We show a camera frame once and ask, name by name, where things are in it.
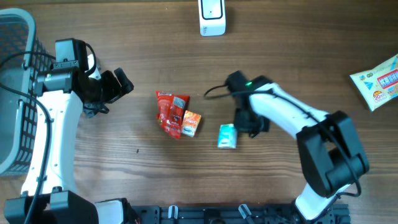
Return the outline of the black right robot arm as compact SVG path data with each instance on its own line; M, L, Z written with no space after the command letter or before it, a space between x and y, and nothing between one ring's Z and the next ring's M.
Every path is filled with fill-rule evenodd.
M224 84L236 100L237 131L253 138L275 123L296 140L307 182L294 201L297 222L313 223L339 197L361 195L359 178L369 171L369 161L346 113L312 108L264 76L248 80L236 71Z

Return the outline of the orange small carton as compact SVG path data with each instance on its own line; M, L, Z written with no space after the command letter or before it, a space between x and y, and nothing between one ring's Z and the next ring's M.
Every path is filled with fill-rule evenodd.
M186 110L182 122L182 134L194 137L198 125L200 123L200 120L201 120L200 114Z

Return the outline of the red snack bag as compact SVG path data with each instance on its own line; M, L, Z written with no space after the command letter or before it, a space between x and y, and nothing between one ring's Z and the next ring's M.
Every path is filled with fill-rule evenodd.
M188 95L175 95L164 91L156 91L159 113L156 118L159 126L170 136L179 139L181 135L182 121Z

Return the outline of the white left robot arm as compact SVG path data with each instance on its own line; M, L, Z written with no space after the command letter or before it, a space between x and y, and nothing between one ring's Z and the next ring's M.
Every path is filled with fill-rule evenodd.
M31 96L38 116L29 172L21 196L6 201L4 216L9 223L139 223L125 198L91 203L79 196L73 168L81 114L108 113L134 86L121 68L94 78L96 55L82 40L58 40L55 51Z

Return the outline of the yellow wet wipes pack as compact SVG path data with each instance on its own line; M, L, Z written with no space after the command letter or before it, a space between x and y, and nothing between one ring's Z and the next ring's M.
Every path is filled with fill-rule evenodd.
M360 94L374 111L393 98L397 98L397 55L371 70L349 76Z

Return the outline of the teal small carton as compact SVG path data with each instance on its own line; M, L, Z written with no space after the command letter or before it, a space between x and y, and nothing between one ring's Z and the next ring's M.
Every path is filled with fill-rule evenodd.
M238 132L234 124L222 124L218 135L218 148L236 149Z

